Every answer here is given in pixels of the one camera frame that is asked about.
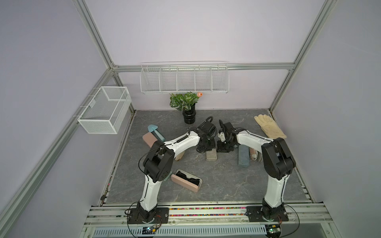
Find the grey case mint lining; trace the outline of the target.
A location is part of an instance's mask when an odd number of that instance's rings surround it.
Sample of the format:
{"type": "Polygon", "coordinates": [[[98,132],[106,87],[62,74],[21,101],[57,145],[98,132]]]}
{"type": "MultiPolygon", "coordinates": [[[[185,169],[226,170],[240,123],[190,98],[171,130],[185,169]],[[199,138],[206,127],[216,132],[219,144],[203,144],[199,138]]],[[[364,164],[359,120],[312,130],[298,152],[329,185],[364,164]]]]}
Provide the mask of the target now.
{"type": "Polygon", "coordinates": [[[216,161],[216,160],[217,160],[217,151],[215,148],[206,152],[206,161],[216,161]]]}

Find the mint case blue glasses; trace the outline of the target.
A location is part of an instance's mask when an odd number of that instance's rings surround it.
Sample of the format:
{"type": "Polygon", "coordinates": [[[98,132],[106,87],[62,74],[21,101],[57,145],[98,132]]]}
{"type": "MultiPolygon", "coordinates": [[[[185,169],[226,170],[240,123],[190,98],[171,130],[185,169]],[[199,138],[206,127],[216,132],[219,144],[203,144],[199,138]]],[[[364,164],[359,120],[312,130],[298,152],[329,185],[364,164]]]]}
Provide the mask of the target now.
{"type": "Polygon", "coordinates": [[[240,167],[247,168],[250,165],[250,152],[249,147],[245,145],[240,145],[238,147],[238,165],[240,167]]]}

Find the grey fabric glasses case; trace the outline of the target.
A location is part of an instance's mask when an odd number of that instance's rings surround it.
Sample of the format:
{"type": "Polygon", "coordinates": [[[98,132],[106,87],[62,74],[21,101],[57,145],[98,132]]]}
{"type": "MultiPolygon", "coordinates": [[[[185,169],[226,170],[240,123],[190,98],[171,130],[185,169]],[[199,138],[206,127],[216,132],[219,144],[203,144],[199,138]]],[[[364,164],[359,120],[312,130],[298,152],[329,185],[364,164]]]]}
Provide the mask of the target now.
{"type": "Polygon", "coordinates": [[[263,160],[263,154],[262,153],[259,153],[258,154],[258,159],[257,159],[257,161],[258,162],[261,162],[263,160]]]}

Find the pink hard glasses case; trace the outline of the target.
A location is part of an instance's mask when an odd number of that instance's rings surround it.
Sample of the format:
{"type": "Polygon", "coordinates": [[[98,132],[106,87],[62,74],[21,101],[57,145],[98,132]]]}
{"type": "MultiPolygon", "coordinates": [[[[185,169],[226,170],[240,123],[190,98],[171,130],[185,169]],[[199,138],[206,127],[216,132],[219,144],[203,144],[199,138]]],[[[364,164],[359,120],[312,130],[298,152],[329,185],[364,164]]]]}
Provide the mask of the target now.
{"type": "Polygon", "coordinates": [[[142,139],[144,142],[151,148],[154,143],[158,140],[155,135],[151,132],[146,133],[145,135],[142,136],[142,139]]]}

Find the plaid beige glasses case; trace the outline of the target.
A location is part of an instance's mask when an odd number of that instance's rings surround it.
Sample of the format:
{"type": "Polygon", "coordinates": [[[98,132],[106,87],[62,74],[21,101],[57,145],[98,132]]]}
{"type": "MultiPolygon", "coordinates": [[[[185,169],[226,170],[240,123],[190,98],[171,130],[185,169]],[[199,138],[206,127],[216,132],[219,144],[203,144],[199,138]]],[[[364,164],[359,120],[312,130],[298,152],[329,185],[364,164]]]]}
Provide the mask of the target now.
{"type": "Polygon", "coordinates": [[[185,152],[181,152],[180,154],[178,154],[176,157],[175,157],[175,161],[179,161],[182,159],[182,157],[184,156],[185,152]]]}

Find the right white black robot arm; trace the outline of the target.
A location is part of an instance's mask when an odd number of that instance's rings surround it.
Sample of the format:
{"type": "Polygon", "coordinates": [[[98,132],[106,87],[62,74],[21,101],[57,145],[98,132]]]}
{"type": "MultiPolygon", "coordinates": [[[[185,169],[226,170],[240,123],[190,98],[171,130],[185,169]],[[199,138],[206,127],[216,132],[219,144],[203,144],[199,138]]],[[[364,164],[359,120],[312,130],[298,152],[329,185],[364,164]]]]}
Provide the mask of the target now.
{"type": "Polygon", "coordinates": [[[283,138],[270,139],[253,134],[244,128],[219,120],[217,152],[229,153],[236,146],[245,145],[258,152],[268,174],[267,191],[260,210],[265,221],[288,221],[284,192],[289,176],[296,167],[294,157],[283,138]]]}

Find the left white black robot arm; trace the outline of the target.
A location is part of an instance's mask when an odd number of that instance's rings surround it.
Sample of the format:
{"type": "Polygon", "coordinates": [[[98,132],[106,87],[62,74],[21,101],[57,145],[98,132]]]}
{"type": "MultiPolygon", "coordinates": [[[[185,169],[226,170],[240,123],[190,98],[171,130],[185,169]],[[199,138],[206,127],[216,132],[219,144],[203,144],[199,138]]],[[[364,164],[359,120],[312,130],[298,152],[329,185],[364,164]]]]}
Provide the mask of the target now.
{"type": "Polygon", "coordinates": [[[144,222],[153,221],[156,215],[157,198],[162,181],[169,175],[175,157],[191,147],[198,153],[216,148],[216,126],[210,116],[200,126],[189,129],[184,135],[166,142],[156,141],[146,154],[141,171],[145,174],[144,191],[137,203],[139,218],[144,222]]]}

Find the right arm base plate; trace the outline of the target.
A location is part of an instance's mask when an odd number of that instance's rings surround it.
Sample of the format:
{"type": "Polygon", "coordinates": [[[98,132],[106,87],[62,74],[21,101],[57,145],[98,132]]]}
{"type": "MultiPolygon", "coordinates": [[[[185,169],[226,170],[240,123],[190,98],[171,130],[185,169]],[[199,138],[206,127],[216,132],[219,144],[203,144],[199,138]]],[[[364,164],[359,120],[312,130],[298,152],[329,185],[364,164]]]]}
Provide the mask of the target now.
{"type": "Polygon", "coordinates": [[[249,222],[287,222],[289,217],[284,205],[276,208],[268,206],[247,206],[245,215],[249,222]]]}

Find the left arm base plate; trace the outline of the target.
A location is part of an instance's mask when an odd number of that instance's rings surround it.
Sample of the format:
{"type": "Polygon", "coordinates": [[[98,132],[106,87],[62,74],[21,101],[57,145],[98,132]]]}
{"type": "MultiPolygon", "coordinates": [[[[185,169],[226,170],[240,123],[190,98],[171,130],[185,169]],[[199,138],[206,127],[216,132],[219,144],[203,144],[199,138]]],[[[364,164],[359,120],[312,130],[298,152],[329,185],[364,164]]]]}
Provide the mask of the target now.
{"type": "Polygon", "coordinates": [[[159,207],[151,211],[142,208],[130,208],[125,211],[129,224],[167,224],[169,208],[159,207]]]}

